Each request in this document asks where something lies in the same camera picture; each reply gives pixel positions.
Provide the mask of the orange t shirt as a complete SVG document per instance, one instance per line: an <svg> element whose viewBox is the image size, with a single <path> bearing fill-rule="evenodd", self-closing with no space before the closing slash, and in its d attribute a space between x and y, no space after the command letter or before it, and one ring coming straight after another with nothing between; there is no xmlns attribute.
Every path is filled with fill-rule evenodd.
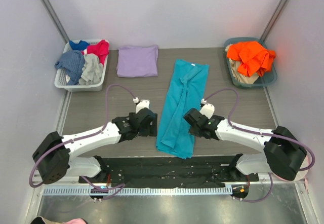
<svg viewBox="0 0 324 224"><path fill-rule="evenodd" d="M263 77L271 72L276 52L257 41L239 42L226 47L226 57L234 63L235 71L245 77Z"/></svg>

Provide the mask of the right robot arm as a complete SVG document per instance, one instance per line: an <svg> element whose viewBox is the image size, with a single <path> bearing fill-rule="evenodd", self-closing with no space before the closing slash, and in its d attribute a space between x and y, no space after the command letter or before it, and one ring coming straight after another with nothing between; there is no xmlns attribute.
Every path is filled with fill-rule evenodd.
<svg viewBox="0 0 324 224"><path fill-rule="evenodd" d="M228 119L200 110L190 109L184 120L190 125L190 134L206 139L235 142L255 149L256 154L239 154L229 167L229 176L235 181L252 173L273 173L287 181L301 180L307 163L306 149L297 144L290 131L278 126L275 130L257 129L236 124Z"/></svg>

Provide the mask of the teal t shirt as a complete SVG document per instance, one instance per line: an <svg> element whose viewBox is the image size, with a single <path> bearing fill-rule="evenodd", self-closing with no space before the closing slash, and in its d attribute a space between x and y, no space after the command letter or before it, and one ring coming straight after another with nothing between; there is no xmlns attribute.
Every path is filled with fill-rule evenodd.
<svg viewBox="0 0 324 224"><path fill-rule="evenodd" d="M183 119L192 108L200 109L204 97L209 65L177 59L166 95L156 138L156 149L181 159L193 155L195 138Z"/></svg>

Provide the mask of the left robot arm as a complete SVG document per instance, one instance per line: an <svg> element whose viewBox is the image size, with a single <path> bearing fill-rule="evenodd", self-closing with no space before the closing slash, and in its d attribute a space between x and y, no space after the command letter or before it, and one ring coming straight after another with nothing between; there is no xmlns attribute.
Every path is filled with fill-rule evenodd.
<svg viewBox="0 0 324 224"><path fill-rule="evenodd" d="M79 134L61 136L57 131L51 132L32 155L35 162L32 171L38 171L43 184L53 184L64 176L84 176L102 183L108 176L103 160L99 156L83 158L82 154L147 136L157 136L157 114L148 108Z"/></svg>

